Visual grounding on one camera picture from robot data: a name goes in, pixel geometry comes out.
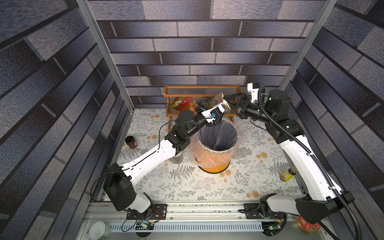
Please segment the green jar lid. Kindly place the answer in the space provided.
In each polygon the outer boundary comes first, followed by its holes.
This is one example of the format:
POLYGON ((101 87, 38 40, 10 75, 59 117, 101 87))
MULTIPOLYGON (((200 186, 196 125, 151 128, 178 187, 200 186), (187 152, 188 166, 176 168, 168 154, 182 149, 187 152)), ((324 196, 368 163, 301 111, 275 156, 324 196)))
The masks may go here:
POLYGON ((223 93, 220 93, 220 98, 221 98, 222 104, 224 105, 226 111, 230 111, 230 110, 231 110, 231 106, 230 106, 230 104, 228 103, 228 101, 225 99, 223 93))

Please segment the glass tea jar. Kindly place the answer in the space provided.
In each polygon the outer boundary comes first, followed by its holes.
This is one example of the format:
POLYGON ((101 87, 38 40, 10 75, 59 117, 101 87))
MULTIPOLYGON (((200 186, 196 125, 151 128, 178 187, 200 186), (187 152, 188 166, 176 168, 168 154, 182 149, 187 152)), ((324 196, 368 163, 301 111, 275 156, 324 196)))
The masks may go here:
POLYGON ((216 95, 215 97, 211 98, 207 103, 206 103, 206 109, 215 109, 217 107, 223 107, 224 112, 226 111, 224 105, 222 104, 220 94, 216 95))

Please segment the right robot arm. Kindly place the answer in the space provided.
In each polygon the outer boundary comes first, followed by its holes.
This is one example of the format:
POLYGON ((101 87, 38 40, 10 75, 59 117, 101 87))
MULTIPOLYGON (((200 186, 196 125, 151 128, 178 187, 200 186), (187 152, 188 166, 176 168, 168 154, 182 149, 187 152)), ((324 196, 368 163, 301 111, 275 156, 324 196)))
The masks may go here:
POLYGON ((272 90, 267 94, 265 86, 261 86, 247 94, 226 95, 224 98, 239 118, 265 123, 266 130, 293 162, 307 188, 301 197, 277 194, 262 197, 259 207, 262 215, 283 212, 316 224, 344 209, 352 223, 355 226, 359 224, 349 206, 355 200, 353 194, 335 183, 311 149, 303 129, 288 117, 291 98, 287 93, 272 90))

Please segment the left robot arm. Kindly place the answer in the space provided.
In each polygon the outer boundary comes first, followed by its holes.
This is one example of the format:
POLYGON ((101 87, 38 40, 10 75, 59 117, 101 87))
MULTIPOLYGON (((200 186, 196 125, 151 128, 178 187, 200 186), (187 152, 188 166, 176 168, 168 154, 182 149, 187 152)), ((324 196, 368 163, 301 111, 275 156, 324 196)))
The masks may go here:
POLYGON ((216 104, 196 115, 184 110, 179 113, 172 130, 154 148, 129 163, 111 165, 105 174, 103 189, 115 209, 147 211, 151 200, 144 194, 137 194, 134 186, 155 167, 181 153, 200 129, 219 125, 226 111, 225 104, 216 104))

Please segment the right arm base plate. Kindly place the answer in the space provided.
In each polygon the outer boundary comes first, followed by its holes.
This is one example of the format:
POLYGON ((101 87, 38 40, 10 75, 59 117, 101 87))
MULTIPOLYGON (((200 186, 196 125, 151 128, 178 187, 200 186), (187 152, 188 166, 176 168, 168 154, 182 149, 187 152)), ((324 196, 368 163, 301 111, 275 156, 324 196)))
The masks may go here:
POLYGON ((263 215, 258 203, 245 203, 244 214, 248 220, 282 220, 286 216, 286 214, 276 212, 263 215))

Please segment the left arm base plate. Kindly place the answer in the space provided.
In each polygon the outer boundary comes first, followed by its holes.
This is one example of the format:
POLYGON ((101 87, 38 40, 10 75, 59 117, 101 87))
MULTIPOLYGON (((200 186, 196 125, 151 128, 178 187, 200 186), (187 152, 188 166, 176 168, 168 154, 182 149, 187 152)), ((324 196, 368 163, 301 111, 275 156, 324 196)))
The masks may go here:
POLYGON ((138 213, 136 210, 128 209, 127 220, 165 220, 167 217, 167 204, 154 204, 150 206, 144 213, 138 213))

